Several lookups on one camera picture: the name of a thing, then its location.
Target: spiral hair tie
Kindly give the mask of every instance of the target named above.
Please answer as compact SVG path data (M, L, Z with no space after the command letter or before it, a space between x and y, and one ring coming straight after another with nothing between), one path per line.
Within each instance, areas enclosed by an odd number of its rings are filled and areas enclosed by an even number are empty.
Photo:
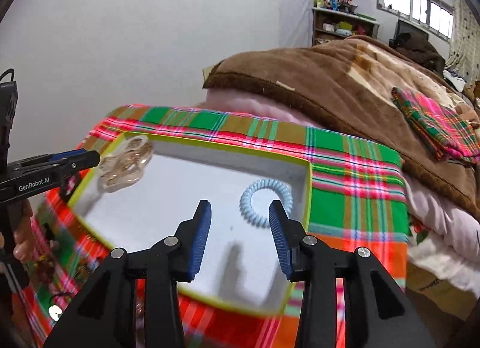
M249 224L256 227L270 227L268 217L260 215L251 206L251 197L258 190L272 190L280 198L287 216L290 216L293 208L293 197L285 183L275 179L261 179L252 183L240 197L240 212Z

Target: metal screw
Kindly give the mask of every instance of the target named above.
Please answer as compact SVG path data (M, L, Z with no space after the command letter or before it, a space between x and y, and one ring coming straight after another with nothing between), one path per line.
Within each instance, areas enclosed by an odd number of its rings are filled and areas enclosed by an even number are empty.
M307 245L315 245L318 240L316 237L312 236L312 235L306 235L304 238L303 238L303 242Z
M357 253L358 253L361 257L369 257L369 256L371 255L370 249L368 249L367 247L360 247L360 248L357 250Z
M163 240L164 244L168 245L169 247L177 245L178 241L178 238L176 238L174 235L171 235L170 237L167 237Z
M123 249L120 247L116 247L112 252L110 252L110 256L112 256L114 259L119 259L122 257L124 254Z

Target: plaid fabric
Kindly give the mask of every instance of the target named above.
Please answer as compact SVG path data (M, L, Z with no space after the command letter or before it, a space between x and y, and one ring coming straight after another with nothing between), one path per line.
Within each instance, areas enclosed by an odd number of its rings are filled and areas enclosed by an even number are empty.
M369 247L397 283L405 286L407 213L402 191L400 158L395 151L363 139L239 114L198 109L124 106L100 122L81 146L103 152L124 131L148 132L244 146L293 155L313 164L313 194L309 232L330 246L353 251ZM29 318L42 342L53 322L47 309L53 286L76 293L74 276L80 260L91 269L108 250L95 240L59 199L47 193L33 221L38 252L49 252L40 231L49 223L61 250L54 283L47 287L32 280L23 296ZM258 318L215 309L179 296L187 347L291 348L294 346L302 304L303 283L296 283L284 315ZM342 280L337 282L337 346L345 346L345 304ZM56 300L61 308L68 304Z
M393 102L438 160L480 162L480 145L473 129L449 108L420 92L393 88Z

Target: shelf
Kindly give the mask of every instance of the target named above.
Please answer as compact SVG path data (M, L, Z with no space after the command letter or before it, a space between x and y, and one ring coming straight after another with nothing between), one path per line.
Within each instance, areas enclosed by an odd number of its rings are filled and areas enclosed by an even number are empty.
M333 9L313 7L312 10L313 10L313 11L318 11L318 12L323 12L323 13L325 13L325 14L346 16L346 17L348 17L348 18L356 19L356 20L361 20L361 21L364 21L364 22L370 23L370 24L377 24L377 21L376 21L376 20L370 20L370 19L367 19L367 18L362 18L362 17L357 16L357 15L355 15L355 14L347 14L346 12L335 11L335 10L333 10Z
M349 37L349 35L342 35L342 34L338 34L337 32L322 30L321 28L316 28L315 31L316 32L322 32L324 34L333 35L333 36L339 37L339 38L348 38Z

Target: human hand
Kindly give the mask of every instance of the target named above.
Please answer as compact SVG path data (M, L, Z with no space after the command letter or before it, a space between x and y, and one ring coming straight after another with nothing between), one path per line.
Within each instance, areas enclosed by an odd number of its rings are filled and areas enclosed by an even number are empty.
M13 238L16 244L13 255L21 263L27 263L32 260L34 249L33 232L32 226L30 225L30 218L33 216L33 211L28 199L22 201L22 212L23 216L20 224L13 232ZM3 246L4 238L0 233L0 248L3 248Z

